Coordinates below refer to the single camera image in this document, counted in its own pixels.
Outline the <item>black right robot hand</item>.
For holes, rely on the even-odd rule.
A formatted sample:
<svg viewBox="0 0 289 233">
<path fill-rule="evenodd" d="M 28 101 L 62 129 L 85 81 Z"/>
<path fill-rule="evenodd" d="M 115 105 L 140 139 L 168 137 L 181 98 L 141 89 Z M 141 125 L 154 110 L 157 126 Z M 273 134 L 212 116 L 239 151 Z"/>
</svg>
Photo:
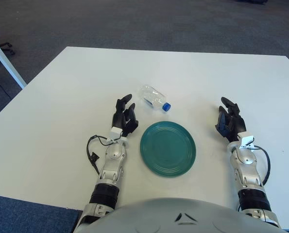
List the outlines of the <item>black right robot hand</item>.
<svg viewBox="0 0 289 233">
<path fill-rule="evenodd" d="M 218 133 L 229 141 L 227 149 L 233 152 L 235 149 L 254 149 L 254 136 L 246 129 L 244 119 L 240 116 L 240 110 L 236 103 L 226 97 L 221 98 L 226 107 L 219 107 L 218 123 L 215 128 Z"/>
</svg>

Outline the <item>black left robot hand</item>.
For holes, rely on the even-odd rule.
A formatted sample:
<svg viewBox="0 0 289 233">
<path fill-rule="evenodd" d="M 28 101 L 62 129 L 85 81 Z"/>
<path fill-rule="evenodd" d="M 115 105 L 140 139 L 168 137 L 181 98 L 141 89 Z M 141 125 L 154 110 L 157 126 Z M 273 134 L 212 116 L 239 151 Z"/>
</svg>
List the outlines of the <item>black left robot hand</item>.
<svg viewBox="0 0 289 233">
<path fill-rule="evenodd" d="M 117 142 L 122 140 L 138 127 L 138 120 L 135 116 L 135 103 L 126 108 L 126 104 L 131 98 L 132 94 L 128 94 L 117 100 L 116 112 L 113 114 L 112 127 L 107 141 Z"/>
</svg>

